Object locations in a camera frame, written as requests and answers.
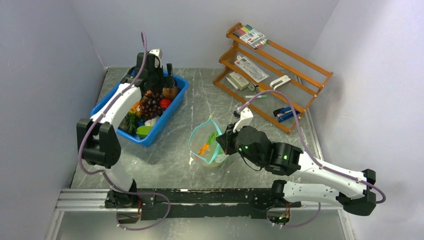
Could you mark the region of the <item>green napa cabbage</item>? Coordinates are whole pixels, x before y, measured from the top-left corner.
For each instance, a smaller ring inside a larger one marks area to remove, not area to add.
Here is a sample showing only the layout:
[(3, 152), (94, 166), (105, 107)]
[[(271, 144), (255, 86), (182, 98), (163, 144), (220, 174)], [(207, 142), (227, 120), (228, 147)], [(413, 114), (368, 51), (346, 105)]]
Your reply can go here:
[(217, 132), (217, 131), (215, 131), (215, 132), (213, 132), (209, 137), (208, 137), (208, 140), (207, 140), (207, 144), (208, 145), (211, 145), (215, 140), (216, 140), (216, 137), (218, 137), (220, 134)]

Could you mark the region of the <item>orange yellow corn piece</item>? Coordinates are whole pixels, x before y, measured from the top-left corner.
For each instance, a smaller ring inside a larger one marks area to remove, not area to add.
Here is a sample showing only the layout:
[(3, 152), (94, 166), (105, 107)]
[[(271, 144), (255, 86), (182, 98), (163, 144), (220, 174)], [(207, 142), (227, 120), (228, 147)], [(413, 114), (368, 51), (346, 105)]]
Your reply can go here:
[(209, 149), (210, 145), (208, 143), (205, 143), (200, 150), (198, 151), (198, 155), (202, 155), (204, 152), (206, 152)]

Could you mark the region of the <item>clear zip top bag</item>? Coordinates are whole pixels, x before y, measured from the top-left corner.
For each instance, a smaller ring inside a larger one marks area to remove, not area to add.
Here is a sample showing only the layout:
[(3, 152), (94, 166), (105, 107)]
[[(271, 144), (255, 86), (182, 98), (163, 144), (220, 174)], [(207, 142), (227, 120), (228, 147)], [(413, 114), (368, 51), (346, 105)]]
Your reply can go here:
[(196, 126), (188, 140), (188, 147), (193, 158), (206, 167), (216, 167), (228, 158), (217, 142), (217, 137), (223, 134), (223, 128), (212, 115)]

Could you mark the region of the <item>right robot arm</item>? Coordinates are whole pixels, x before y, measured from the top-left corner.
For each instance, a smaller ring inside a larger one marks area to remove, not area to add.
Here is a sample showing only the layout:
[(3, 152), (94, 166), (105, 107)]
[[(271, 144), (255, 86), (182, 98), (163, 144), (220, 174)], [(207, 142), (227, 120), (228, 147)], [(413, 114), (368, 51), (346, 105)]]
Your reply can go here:
[(215, 140), (225, 154), (239, 154), (260, 170), (310, 181), (275, 180), (269, 194), (272, 207), (305, 201), (332, 204), (353, 215), (369, 216), (378, 204), (372, 192), (376, 173), (371, 169), (353, 171), (323, 162), (299, 147), (269, 140), (252, 126), (233, 131), (229, 125)]

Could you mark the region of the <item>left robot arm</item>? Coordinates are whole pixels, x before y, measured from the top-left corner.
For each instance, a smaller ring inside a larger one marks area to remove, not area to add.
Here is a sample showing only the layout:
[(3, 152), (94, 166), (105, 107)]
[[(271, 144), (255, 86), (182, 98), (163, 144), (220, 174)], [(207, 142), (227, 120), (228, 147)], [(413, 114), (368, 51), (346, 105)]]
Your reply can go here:
[(161, 56), (158, 48), (140, 52), (141, 63), (121, 79), (106, 104), (90, 118), (82, 118), (76, 124), (79, 167), (87, 175), (102, 175), (110, 185), (105, 208), (124, 209), (142, 204), (136, 181), (120, 162), (122, 149), (117, 130), (131, 108), (148, 91), (161, 89), (166, 83), (173, 84), (173, 77), (164, 75)]

